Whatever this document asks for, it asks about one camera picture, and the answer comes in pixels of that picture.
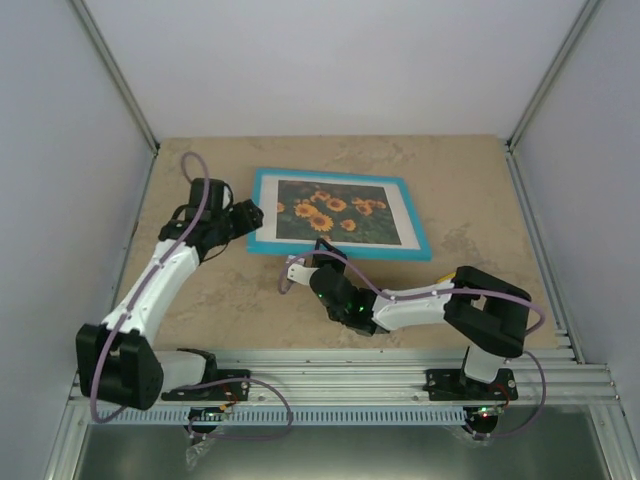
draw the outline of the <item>table top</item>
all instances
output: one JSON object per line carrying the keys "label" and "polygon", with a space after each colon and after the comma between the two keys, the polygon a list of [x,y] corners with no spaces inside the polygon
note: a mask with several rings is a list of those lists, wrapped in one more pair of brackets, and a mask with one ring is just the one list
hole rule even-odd
{"label": "table top", "polygon": [[[357,260],[381,288],[425,286],[472,265],[528,291],[548,312],[529,348],[556,348],[554,321],[500,141],[492,136],[250,137],[165,140],[152,171],[120,298],[148,263],[160,228],[186,203],[180,157],[195,151],[236,201],[251,196],[258,167],[403,177],[433,250],[431,262]],[[193,162],[192,176],[199,175]],[[330,321],[309,288],[282,296],[284,257],[247,253],[246,238],[203,264],[169,307],[155,349],[462,348],[446,324],[362,337]],[[529,323],[536,321],[531,314]]]}

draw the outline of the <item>sunflower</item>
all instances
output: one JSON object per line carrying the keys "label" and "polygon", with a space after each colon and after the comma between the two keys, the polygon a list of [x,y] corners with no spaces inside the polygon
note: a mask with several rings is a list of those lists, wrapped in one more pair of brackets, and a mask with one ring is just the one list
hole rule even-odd
{"label": "sunflower", "polygon": [[317,190],[314,197],[322,200],[322,201],[327,201],[331,198],[331,195],[329,195],[328,192],[325,192],[324,190]]}
{"label": "sunflower", "polygon": [[316,207],[314,207],[313,205],[307,205],[305,203],[299,203],[298,205],[296,205],[295,210],[296,215],[302,218],[308,218],[311,215],[315,215],[316,213],[318,213],[318,209]]}
{"label": "sunflower", "polygon": [[328,232],[333,228],[333,220],[331,220],[331,217],[323,213],[316,213],[312,215],[309,219],[309,223],[317,232]]}
{"label": "sunflower", "polygon": [[356,229],[356,222],[354,222],[349,218],[347,220],[341,221],[340,226],[344,228],[347,232],[353,232]]}
{"label": "sunflower", "polygon": [[356,205],[356,210],[358,210],[365,217],[368,217],[373,213],[373,209],[366,203],[361,203],[360,205]]}
{"label": "sunflower", "polygon": [[347,203],[339,198],[330,198],[327,200],[327,207],[334,212],[341,212],[347,208]]}

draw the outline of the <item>framed picture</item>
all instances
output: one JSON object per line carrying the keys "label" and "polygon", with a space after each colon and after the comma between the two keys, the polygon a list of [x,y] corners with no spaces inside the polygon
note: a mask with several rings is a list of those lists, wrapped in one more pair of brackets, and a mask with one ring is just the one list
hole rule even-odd
{"label": "framed picture", "polygon": [[302,253],[321,237],[352,258],[431,260],[402,178],[260,168],[252,196],[264,225],[250,253]]}

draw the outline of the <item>purple cable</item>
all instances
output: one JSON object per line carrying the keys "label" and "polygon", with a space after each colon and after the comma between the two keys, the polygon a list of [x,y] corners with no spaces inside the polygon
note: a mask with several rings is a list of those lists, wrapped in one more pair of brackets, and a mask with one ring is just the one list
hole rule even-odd
{"label": "purple cable", "polygon": [[122,406],[118,410],[116,410],[114,413],[112,413],[111,415],[105,418],[100,418],[98,414],[98,387],[100,386],[100,377],[102,376],[102,370],[104,369],[104,364],[107,361],[109,350],[111,349],[111,346],[113,345],[113,342],[115,341],[116,336],[118,335],[118,332],[122,328],[122,325],[124,325],[124,322],[126,322],[129,318],[131,318],[131,311],[133,307],[136,305],[136,302],[138,301],[140,296],[142,295],[142,292],[144,292],[144,289],[146,288],[146,286],[149,284],[149,282],[151,281],[153,276],[156,274],[156,272],[162,266],[164,266],[164,263],[167,261],[167,259],[173,254],[173,252],[180,246],[180,244],[184,241],[184,239],[187,238],[187,236],[195,228],[207,204],[207,198],[209,196],[209,169],[207,168],[207,164],[205,163],[204,159],[200,155],[198,155],[195,152],[186,152],[180,159],[180,166],[182,168],[182,173],[187,178],[187,181],[189,181],[189,183],[191,183],[191,179],[187,175],[186,167],[185,167],[186,160],[189,157],[195,157],[195,159],[198,161],[198,163],[200,163],[200,166],[202,167],[202,173],[205,178],[204,191],[202,192],[202,200],[200,201],[200,205],[198,205],[198,210],[196,211],[196,214],[191,220],[191,223],[189,223],[189,225],[187,226],[186,230],[182,232],[182,235],[180,235],[178,239],[174,242],[174,244],[164,253],[164,255],[162,255],[162,257],[160,257],[160,260],[158,261],[158,263],[154,265],[153,268],[149,270],[149,272],[147,272],[147,274],[144,276],[144,278],[140,282],[140,285],[138,285],[138,288],[136,288],[136,290],[133,292],[133,295],[131,295],[131,300],[129,300],[129,303],[127,303],[126,310],[122,315],[120,315],[120,318],[114,325],[113,330],[111,330],[111,332],[109,333],[109,336],[107,337],[107,340],[105,341],[104,346],[102,347],[102,351],[98,356],[98,362],[96,363],[96,369],[93,373],[93,379],[91,381],[91,394],[89,396],[89,408],[91,410],[91,418],[95,423],[108,423],[114,418],[116,418],[118,415],[120,415],[120,413],[122,413],[127,408]]}
{"label": "purple cable", "polygon": [[284,405],[284,408],[287,409],[287,424],[285,425],[284,430],[282,430],[279,433],[275,433],[273,435],[259,435],[259,436],[223,435],[219,433],[205,434],[205,433],[198,433],[193,431],[192,427],[195,419],[191,419],[189,421],[189,425],[187,425],[187,431],[189,432],[189,435],[207,437],[207,438],[221,438],[224,440],[251,440],[254,442],[265,442],[268,440],[275,440],[277,438],[282,438],[285,435],[289,434],[289,432],[291,431],[291,427],[293,426],[293,410],[291,410],[291,406],[289,405],[289,402],[287,402],[287,399],[284,398],[284,395],[282,395],[275,387],[261,380],[256,380],[255,378],[226,378],[224,380],[217,380],[215,382],[209,382],[209,383],[201,383],[199,385],[186,385],[184,387],[180,387],[180,390],[200,390],[203,388],[217,387],[220,385],[225,385],[227,383],[238,383],[238,382],[248,382],[248,383],[255,383],[256,385],[261,385],[264,388],[272,391],[276,395],[276,397],[280,399],[280,401]]}
{"label": "purple cable", "polygon": [[[278,277],[278,292],[280,292],[280,294],[284,295],[286,294],[290,289],[291,289],[291,285],[293,285],[293,282],[287,281],[287,272],[289,270],[289,267],[291,265],[293,265],[297,260],[300,260],[301,258],[304,257],[309,257],[311,255],[315,255],[315,254],[321,254],[321,255],[328,255],[329,257],[333,257],[339,261],[341,261],[342,263],[344,263],[347,267],[349,267],[353,273],[355,273],[358,277],[360,277],[360,279],[365,283],[365,285],[367,285],[367,287],[369,287],[371,290],[373,290],[373,292],[376,295],[379,295],[387,300],[395,300],[395,301],[406,301],[406,300],[419,300],[421,298],[429,298],[429,297],[435,297],[435,296],[439,296],[439,295],[449,295],[449,294],[460,294],[460,295],[484,295],[485,297],[493,297],[493,298],[501,298],[503,300],[509,300],[511,302],[517,303],[519,305],[525,306],[527,308],[529,308],[530,310],[533,310],[534,312],[536,312],[539,316],[540,319],[535,323],[535,325],[533,325],[532,327],[528,328],[525,331],[525,336],[532,334],[533,332],[535,332],[536,330],[538,330],[540,327],[542,327],[542,325],[545,322],[546,319],[546,315],[544,313],[544,311],[542,310],[541,307],[539,307],[538,305],[535,305],[523,298],[520,297],[516,297],[515,295],[509,295],[507,293],[502,293],[502,292],[493,292],[490,290],[480,290],[477,288],[446,288],[446,289],[442,289],[442,290],[432,290],[430,292],[423,292],[423,293],[415,293],[413,295],[401,295],[401,296],[392,296],[389,295],[388,293],[383,292],[382,290],[380,290],[378,287],[376,287],[373,282],[371,280],[369,280],[367,278],[367,276],[358,268],[356,267],[353,263],[351,263],[349,260],[347,260],[344,257],[341,257],[340,255],[338,255],[337,253],[334,252],[330,252],[328,250],[310,250],[308,252],[303,252],[299,255],[296,255],[294,257],[292,257],[290,260],[287,261],[287,263],[285,264],[284,268],[282,269],[282,271],[280,272],[280,276]],[[544,375],[544,370],[542,369],[542,365],[540,364],[540,362],[538,361],[538,359],[529,351],[524,351],[523,353],[526,353],[529,357],[531,357],[531,359],[533,360],[533,362],[536,364],[536,366],[538,367],[538,370],[540,372],[540,379],[542,381],[542,398],[540,399],[540,405],[538,406],[537,410],[535,411],[535,413],[531,416],[531,418],[529,420],[527,420],[522,426],[516,428],[515,430],[512,430],[510,432],[506,432],[506,433],[498,433],[495,435],[487,435],[487,434],[481,434],[481,433],[477,433],[477,432],[473,432],[473,430],[471,430],[471,428],[469,427],[469,425],[466,425],[466,429],[469,433],[471,433],[474,436],[478,436],[480,438],[506,438],[506,437],[511,437],[513,435],[516,435],[518,433],[521,433],[525,430],[527,430],[529,427],[531,427],[537,420],[538,418],[540,418],[540,415],[542,414],[542,409],[547,401],[547,380],[546,377]]]}

